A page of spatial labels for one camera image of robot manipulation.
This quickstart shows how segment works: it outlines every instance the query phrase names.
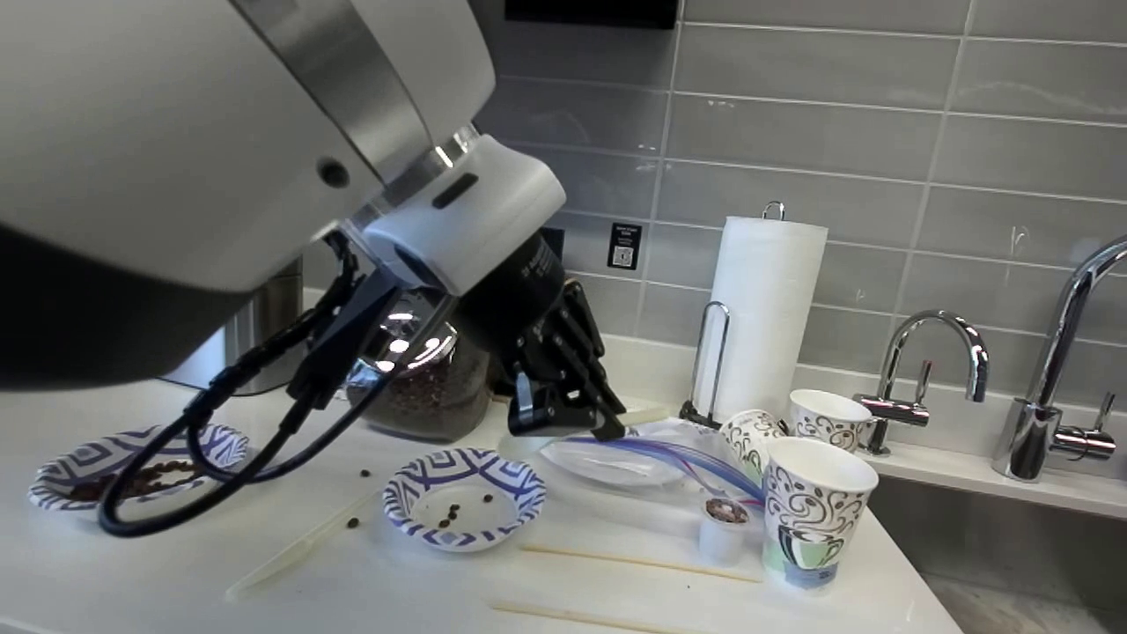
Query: tile backsplash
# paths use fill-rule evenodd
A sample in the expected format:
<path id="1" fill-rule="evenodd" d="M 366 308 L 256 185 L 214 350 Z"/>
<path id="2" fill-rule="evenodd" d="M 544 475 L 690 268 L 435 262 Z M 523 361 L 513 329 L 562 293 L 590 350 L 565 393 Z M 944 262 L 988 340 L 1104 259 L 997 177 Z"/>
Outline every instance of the tile backsplash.
<path id="1" fill-rule="evenodd" d="M 600 326 L 693 347 L 727 215 L 785 200 L 832 230 L 805 362 L 876 374 L 928 308 L 995 347 L 1023 393 L 1068 273 L 1127 234 L 1123 0 L 685 0 L 673 33 L 504 23 L 481 126 L 550 163 L 567 268 Z M 610 222 L 645 226 L 607 268 Z M 909 347 L 938 381 L 955 336 Z M 1127 284 L 1096 293 L 1059 397 L 1127 393 Z"/>

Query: white countertop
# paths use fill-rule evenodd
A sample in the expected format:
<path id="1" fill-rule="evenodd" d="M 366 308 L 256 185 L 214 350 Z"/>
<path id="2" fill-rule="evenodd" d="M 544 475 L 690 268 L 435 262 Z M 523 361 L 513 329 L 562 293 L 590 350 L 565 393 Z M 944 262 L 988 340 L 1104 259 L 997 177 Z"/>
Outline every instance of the white countertop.
<path id="1" fill-rule="evenodd" d="M 30 480 L 43 462 L 103 434 L 165 422 L 187 397 L 192 393 L 165 384 L 0 397 L 0 630 L 607 630 L 511 616 L 490 602 L 570 611 L 634 630 L 958 630 L 872 515 L 825 593 L 795 593 L 774 579 L 728 583 L 523 550 L 537 544 L 700 569 L 688 527 L 648 522 L 679 520 L 677 510 L 656 510 L 648 501 L 624 510 L 632 496 L 577 501 L 565 480 L 552 490 L 550 475 L 547 515 L 511 547 L 482 558 L 425 552 L 383 522 L 378 490 L 401 462 L 435 448 L 364 427 L 295 475 L 248 490 L 202 522 L 153 539 L 119 544 L 92 522 L 30 505 Z M 282 396 L 236 401 L 221 422 L 261 444 L 282 408 Z M 462 444 L 496 448 L 501 437 L 496 407 Z M 236 605 L 225 602 L 234 583 L 366 494 L 371 510 L 356 534 L 343 527 L 295 572 Z M 728 575 L 760 579 L 753 539 Z"/>

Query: paper towel holder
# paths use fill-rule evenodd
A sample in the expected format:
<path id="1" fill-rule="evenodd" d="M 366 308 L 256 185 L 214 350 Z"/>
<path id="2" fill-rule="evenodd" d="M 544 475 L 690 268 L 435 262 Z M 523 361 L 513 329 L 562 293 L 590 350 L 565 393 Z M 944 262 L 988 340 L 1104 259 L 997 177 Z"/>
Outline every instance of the paper towel holder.
<path id="1" fill-rule="evenodd" d="M 732 329 L 728 308 L 727 308 L 722 300 L 708 300 L 708 305 L 705 305 L 705 315 L 700 315 L 700 333 L 698 333 L 698 341 L 700 341 L 700 347 L 698 347 L 698 361 L 693 361 L 693 384 L 690 384 L 690 393 L 698 393 L 705 329 L 708 329 L 712 312 L 718 312 L 722 329 L 718 329 L 718 353 L 714 353 L 714 372 L 712 372 L 708 414 L 698 414 L 693 397 L 688 397 L 688 401 L 679 407 L 679 420 L 690 420 L 690 422 L 700 422 L 700 427 L 718 427 L 718 420 L 714 420 L 714 396 L 718 396 L 718 379 L 727 374 L 728 329 Z"/>

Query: chrome faucet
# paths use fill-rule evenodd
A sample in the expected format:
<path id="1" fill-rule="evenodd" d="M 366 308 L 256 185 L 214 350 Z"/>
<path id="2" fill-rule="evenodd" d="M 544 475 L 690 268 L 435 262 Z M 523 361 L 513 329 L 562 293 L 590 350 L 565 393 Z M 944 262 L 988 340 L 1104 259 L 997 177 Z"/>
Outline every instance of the chrome faucet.
<path id="1" fill-rule="evenodd" d="M 1076 268 L 1059 293 L 1057 320 L 1050 326 L 1050 341 L 1042 350 L 1042 362 L 1029 384 L 1026 397 L 1016 397 L 1010 420 L 997 444 L 997 473 L 1016 480 L 1036 480 L 1050 460 L 1050 451 L 1065 451 L 1076 460 L 1112 460 L 1118 440 L 1104 431 L 1112 397 L 1104 407 L 1096 427 L 1068 427 L 1059 431 L 1059 408 L 1052 407 L 1057 381 L 1065 374 L 1072 341 L 1077 340 L 1086 308 L 1098 278 L 1127 259 L 1127 237 L 1104 245 L 1090 262 Z"/>
<path id="2" fill-rule="evenodd" d="M 874 420 L 876 420 L 874 437 L 872 437 L 872 451 L 874 456 L 889 456 L 889 444 L 886 444 L 889 420 L 909 422 L 909 427 L 928 427 L 930 422 L 930 414 L 924 407 L 930 362 L 924 362 L 924 374 L 918 374 L 918 384 L 916 384 L 916 401 L 891 397 L 894 368 L 903 361 L 903 350 L 928 320 L 949 326 L 965 341 L 965 361 L 968 361 L 965 397 L 972 397 L 972 401 L 988 397 L 989 357 L 988 357 L 988 341 L 984 341 L 978 329 L 972 329 L 965 318 L 958 318 L 951 312 L 918 312 L 918 315 L 907 318 L 894 329 L 894 336 L 889 341 L 889 353 L 886 353 L 876 396 L 856 396 L 856 401 L 867 407 L 874 414 Z"/>

